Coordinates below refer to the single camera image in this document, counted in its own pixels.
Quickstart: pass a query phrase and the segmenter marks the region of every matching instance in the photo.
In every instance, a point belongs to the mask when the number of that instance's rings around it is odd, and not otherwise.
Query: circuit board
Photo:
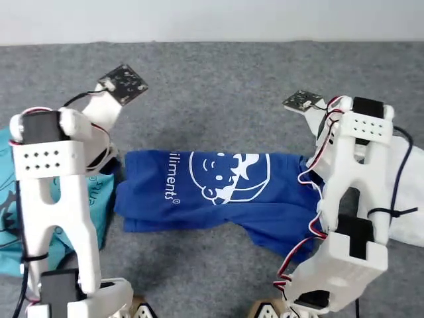
[[[148,89],[147,83],[128,64],[120,65],[100,78],[98,82],[122,106],[125,106]]]
[[[315,106],[323,97],[309,91],[299,90],[283,101],[283,106],[294,111],[305,112],[310,107]]]

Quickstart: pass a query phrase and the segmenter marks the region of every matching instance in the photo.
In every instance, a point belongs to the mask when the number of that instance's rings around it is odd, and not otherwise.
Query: white cloth
[[[386,180],[390,193],[393,192],[396,174],[407,148],[408,142],[404,138],[393,137]],[[400,178],[395,210],[403,211],[414,207],[418,207],[418,211],[393,218],[390,238],[424,247],[424,150],[416,146],[413,147]]]

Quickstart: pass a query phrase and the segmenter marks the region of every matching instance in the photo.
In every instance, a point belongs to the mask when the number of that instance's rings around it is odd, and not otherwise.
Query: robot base
[[[262,299],[256,301],[247,318],[318,318],[305,311],[296,309],[296,315],[282,299]]]

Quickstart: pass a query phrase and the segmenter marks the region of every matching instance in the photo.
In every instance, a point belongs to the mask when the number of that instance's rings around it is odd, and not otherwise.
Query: fabric
[[[318,193],[300,185],[305,159],[291,154],[129,152],[115,211],[127,232],[207,229],[233,222],[286,255],[309,235]],[[299,251],[304,259],[311,246]]]
[[[20,276],[19,264],[22,256],[22,244],[19,239],[17,223],[15,171],[8,144],[9,130],[0,130],[0,274]],[[97,230],[97,242],[103,244],[109,200],[114,189],[114,175],[93,176],[87,178],[91,220]],[[60,197],[57,180],[52,182],[52,197]],[[73,247],[61,228],[56,228],[50,242],[48,255],[49,270],[57,268],[65,255]]]
[[[396,174],[408,148],[402,137],[393,137],[387,177],[388,191],[393,191]],[[396,210],[418,207],[418,211],[392,220],[390,238],[424,247],[424,150],[414,146],[403,169],[396,197]]]

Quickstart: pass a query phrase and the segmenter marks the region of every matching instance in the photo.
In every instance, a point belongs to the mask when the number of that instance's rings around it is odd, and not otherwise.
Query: white logo print
[[[189,169],[202,196],[214,205],[247,202],[258,197],[270,181],[270,156],[192,152]]]

